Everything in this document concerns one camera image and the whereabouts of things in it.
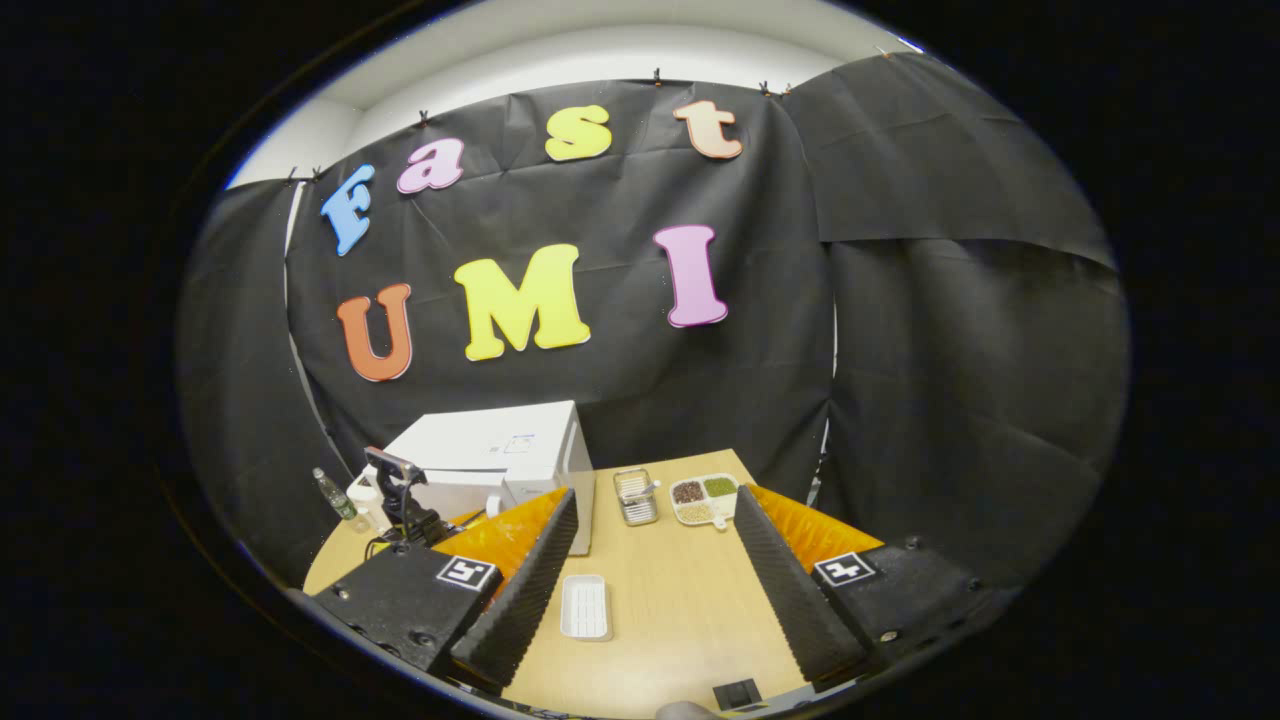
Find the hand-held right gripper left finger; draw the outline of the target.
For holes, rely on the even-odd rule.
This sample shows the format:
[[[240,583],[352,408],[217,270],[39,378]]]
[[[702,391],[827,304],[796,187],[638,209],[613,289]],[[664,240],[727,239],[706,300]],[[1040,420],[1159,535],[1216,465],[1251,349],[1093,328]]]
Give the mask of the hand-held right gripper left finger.
[[[417,670],[498,693],[515,679],[577,532],[576,493],[559,488],[433,548],[397,542],[312,600]]]

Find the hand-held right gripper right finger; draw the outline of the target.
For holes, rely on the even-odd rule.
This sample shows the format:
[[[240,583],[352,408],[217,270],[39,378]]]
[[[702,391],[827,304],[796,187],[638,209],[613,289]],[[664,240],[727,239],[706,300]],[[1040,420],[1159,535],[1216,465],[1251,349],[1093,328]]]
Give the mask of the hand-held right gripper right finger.
[[[739,488],[733,524],[817,689],[904,670],[1011,602],[1007,587],[915,536],[884,542],[759,486]]]

